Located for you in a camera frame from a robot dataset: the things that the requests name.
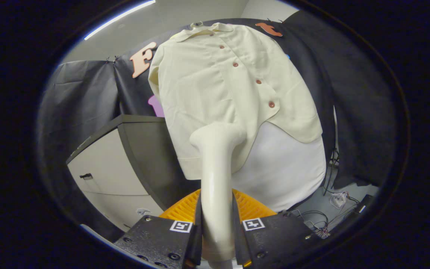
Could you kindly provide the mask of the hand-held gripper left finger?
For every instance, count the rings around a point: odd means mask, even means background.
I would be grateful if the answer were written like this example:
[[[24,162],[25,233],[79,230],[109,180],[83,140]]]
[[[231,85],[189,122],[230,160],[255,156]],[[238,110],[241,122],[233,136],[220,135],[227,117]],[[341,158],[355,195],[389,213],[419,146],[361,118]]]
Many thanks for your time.
[[[193,191],[160,216],[142,216],[115,246],[147,269],[196,268],[202,259],[200,194]]]

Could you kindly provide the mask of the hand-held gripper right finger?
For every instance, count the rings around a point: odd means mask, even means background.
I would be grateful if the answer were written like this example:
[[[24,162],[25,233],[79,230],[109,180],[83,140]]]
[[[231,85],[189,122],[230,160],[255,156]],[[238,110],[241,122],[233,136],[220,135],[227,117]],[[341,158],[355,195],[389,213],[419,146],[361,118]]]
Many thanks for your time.
[[[294,213],[276,213],[235,189],[233,223],[237,264],[244,268],[295,268],[321,245],[321,237]]]

